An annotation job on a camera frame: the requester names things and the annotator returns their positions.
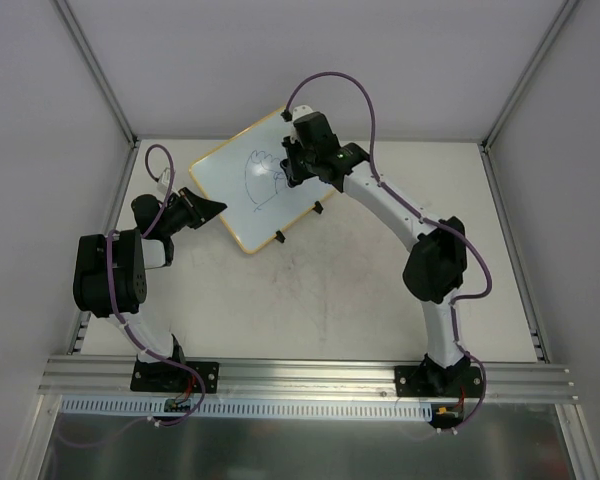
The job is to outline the yellow framed whiteboard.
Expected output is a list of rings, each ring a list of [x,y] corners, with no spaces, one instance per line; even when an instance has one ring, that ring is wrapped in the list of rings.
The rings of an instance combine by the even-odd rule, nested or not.
[[[224,141],[189,169],[200,192],[222,202],[220,219],[239,247],[254,254],[324,202],[334,189],[318,179],[290,188],[280,162],[290,125],[276,110]]]

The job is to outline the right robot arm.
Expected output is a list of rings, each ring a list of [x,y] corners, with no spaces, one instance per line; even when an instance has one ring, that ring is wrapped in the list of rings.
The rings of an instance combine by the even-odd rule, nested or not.
[[[287,185],[294,188],[316,178],[332,186],[366,207],[407,250],[402,280],[421,302],[427,351],[406,384],[420,395],[452,394],[470,367],[454,336],[450,306],[467,268],[463,223],[456,217],[426,219],[380,178],[368,152],[339,142],[323,113],[302,107],[294,113],[285,109],[281,117],[291,125],[291,134],[282,140],[286,158],[280,162]]]

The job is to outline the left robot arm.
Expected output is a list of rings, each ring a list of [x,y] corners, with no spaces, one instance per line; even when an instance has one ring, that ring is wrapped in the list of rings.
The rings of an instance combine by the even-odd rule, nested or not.
[[[175,256],[173,236],[198,229],[227,209],[223,202],[205,199],[188,188],[163,201],[151,194],[131,202],[136,226],[79,239],[73,279],[74,301],[83,312],[117,327],[136,349],[136,359],[155,364],[154,378],[168,390],[188,381],[189,367],[179,342],[145,320],[146,272],[167,268]]]

